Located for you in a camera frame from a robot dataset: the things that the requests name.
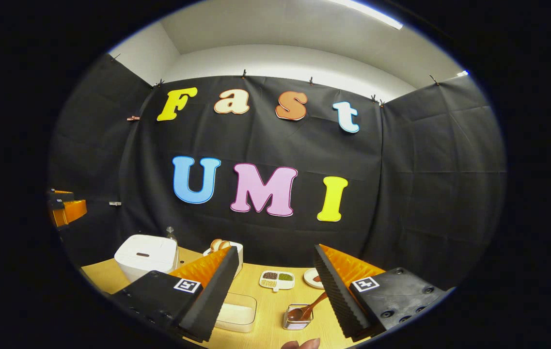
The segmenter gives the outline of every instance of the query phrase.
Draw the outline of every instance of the yellow letter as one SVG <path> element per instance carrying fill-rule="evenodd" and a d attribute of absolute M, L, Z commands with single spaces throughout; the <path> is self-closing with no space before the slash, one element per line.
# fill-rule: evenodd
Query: yellow letter
<path fill-rule="evenodd" d="M 167 102 L 165 102 L 163 111 L 157 117 L 157 121 L 176 119 L 175 111 L 183 110 L 185 105 L 187 105 L 187 99 L 189 99 L 189 97 L 195 97 L 197 94 L 198 94 L 197 88 L 175 89 L 173 91 L 168 92 Z"/>
<path fill-rule="evenodd" d="M 220 99 L 215 103 L 215 112 L 217 113 L 236 113 L 241 114 L 249 110 L 247 101 L 249 93 L 244 89 L 229 89 L 220 93 Z"/>
<path fill-rule="evenodd" d="M 340 200 L 342 199 L 342 191 L 348 186 L 348 181 L 342 177 L 325 177 L 322 180 L 327 186 L 325 194 L 325 203 L 322 206 L 322 211 L 319 212 L 319 221 L 337 222 L 342 218 L 340 214 Z"/>

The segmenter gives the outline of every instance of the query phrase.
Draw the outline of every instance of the wooden table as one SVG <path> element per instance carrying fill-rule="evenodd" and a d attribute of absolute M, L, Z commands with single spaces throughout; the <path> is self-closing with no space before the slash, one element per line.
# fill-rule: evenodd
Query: wooden table
<path fill-rule="evenodd" d="M 179 261 L 189 263 L 201 258 L 202 254 L 178 248 L 178 257 Z M 256 298 L 258 305 L 252 331 L 241 333 L 215 327 L 208 342 L 197 343 L 188 338 L 185 340 L 213 349 L 280 349 L 282 344 L 289 340 L 297 340 L 302 344 L 306 340 L 319 337 L 320 349 L 351 347 L 353 341 L 350 338 L 344 338 L 329 300 L 316 305 L 315 319 L 305 329 L 289 331 L 282 327 L 284 312 L 289 304 L 312 303 L 324 292 L 322 289 L 311 287 L 304 281 L 303 274 L 309 268 L 311 267 L 280 268 L 243 263 L 243 268 L 233 280 L 229 292 Z M 113 258 L 87 265 L 82 269 L 102 291 L 110 294 L 120 291 L 130 283 Z M 295 276 L 295 287 L 278 292 L 261 287 L 258 285 L 258 279 L 265 270 L 291 272 Z"/>

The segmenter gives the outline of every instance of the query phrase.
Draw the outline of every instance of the white wall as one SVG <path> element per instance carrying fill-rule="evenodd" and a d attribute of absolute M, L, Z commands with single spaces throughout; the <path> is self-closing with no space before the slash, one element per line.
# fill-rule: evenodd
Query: white wall
<path fill-rule="evenodd" d="M 165 73 L 166 82 L 217 75 L 278 77 L 339 88 L 377 101 L 415 91 L 399 78 L 368 64 L 318 49 L 283 45 L 239 45 L 180 55 Z"/>
<path fill-rule="evenodd" d="M 160 22 L 155 22 L 114 47 L 109 54 L 151 85 L 164 79 L 180 53 Z"/>

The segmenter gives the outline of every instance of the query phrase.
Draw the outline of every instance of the pink letter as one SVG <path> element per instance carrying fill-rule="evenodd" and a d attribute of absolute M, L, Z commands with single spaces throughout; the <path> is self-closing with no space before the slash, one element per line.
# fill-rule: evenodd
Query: pink letter
<path fill-rule="evenodd" d="M 278 167 L 266 185 L 263 184 L 256 166 L 251 163 L 236 164 L 235 172 L 238 174 L 238 186 L 236 200 L 230 205 L 233 211 L 249 212 L 251 209 L 247 204 L 247 195 L 249 195 L 256 212 L 262 211 L 269 197 L 272 197 L 271 206 L 267 207 L 268 214 L 282 217 L 293 215 L 293 209 L 290 207 L 290 191 L 293 188 L 293 179 L 297 177 L 297 170 Z"/>

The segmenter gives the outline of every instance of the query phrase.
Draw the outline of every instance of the white ceiling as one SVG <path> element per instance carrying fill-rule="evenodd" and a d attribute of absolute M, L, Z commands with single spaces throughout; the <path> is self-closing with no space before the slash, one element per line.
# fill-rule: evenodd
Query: white ceiling
<path fill-rule="evenodd" d="M 398 31 L 327 0 L 204 0 L 160 22 L 181 54 L 245 44 L 307 47 L 375 66 L 415 88 L 431 84 L 428 75 L 442 81 L 463 71 L 406 23 Z"/>

